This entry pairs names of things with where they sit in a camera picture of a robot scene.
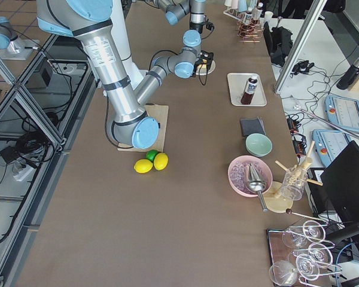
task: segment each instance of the black monitor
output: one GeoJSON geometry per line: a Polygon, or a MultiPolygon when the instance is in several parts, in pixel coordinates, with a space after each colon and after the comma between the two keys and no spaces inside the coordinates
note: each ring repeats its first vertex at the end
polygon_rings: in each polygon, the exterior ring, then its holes
{"type": "Polygon", "coordinates": [[[345,223],[345,230],[327,237],[347,237],[356,243],[359,250],[359,146],[350,142],[321,175],[323,187],[337,214],[345,223]]]}

